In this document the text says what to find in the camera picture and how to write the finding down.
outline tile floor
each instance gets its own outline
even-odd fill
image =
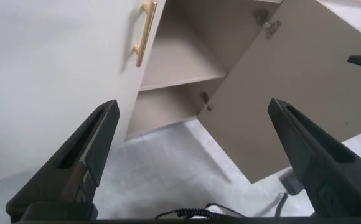
[[[361,135],[344,142],[361,156]],[[36,170],[0,180],[0,224],[6,202]],[[250,217],[274,215],[281,172],[255,184],[241,174],[197,120],[173,125],[111,149],[94,203],[98,218],[153,218],[175,208],[215,202]],[[305,191],[289,197],[282,216],[313,212]]]

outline shelf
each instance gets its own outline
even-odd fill
[[[226,71],[176,13],[164,11],[140,91],[222,78]]]
[[[183,86],[140,92],[127,134],[140,133],[196,116]]]

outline cable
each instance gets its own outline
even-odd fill
[[[233,217],[231,215],[224,215],[224,214],[211,212],[211,211],[208,211],[208,210],[203,209],[203,208],[183,208],[183,209],[177,209],[177,210],[172,210],[172,211],[169,211],[169,212],[161,213],[158,216],[156,216],[156,220],[159,219],[160,217],[164,216],[164,215],[169,215],[169,214],[173,214],[173,213],[176,213],[176,215],[178,217],[201,216],[201,217],[207,217],[207,218],[218,219],[218,220],[237,218],[237,217]]]
[[[224,208],[224,209],[226,209],[226,210],[229,210],[229,211],[233,212],[234,214],[237,214],[237,215],[239,215],[239,216],[241,216],[241,217],[243,217],[243,218],[247,218],[247,216],[245,216],[245,215],[243,215],[243,214],[241,214],[241,213],[238,213],[238,212],[234,211],[234,210],[231,209],[231,208],[225,207],[225,206],[220,205],[220,204],[217,204],[217,203],[209,203],[209,204],[207,204],[207,205],[205,206],[205,208],[208,208],[209,206],[212,206],[212,205],[215,205],[215,206]]]
[[[284,204],[286,203],[288,198],[288,193],[284,193],[283,196],[281,197],[281,200],[278,204],[278,206],[276,207],[276,213],[274,214],[275,217],[280,217],[281,215],[281,210],[283,209]]]

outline cabinet handle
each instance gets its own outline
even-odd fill
[[[148,38],[151,30],[151,24],[153,23],[154,13],[156,12],[157,1],[151,1],[150,4],[143,4],[143,9],[148,15],[146,18],[146,23],[144,24],[144,30],[142,35],[141,45],[134,46],[133,50],[135,51],[138,58],[136,59],[136,66],[140,67],[142,64],[144,51],[146,50],[146,44],[148,43]]]

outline cabinet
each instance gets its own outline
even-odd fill
[[[113,142],[123,141],[146,69],[133,53],[143,3],[0,1],[0,178],[40,167],[108,100],[117,99],[121,112]]]
[[[262,13],[281,23],[270,37]],[[361,33],[317,1],[167,0],[128,133],[197,116],[256,182],[289,166],[266,112],[272,97],[340,141],[361,133],[361,67],[351,55],[361,55]]]
[[[143,3],[0,1],[0,178],[42,165],[113,98],[113,144],[196,116],[251,182],[289,165],[272,97],[341,141],[361,133],[361,67],[347,63],[361,33],[319,2],[157,0],[151,23]],[[281,22],[270,38],[266,21]]]

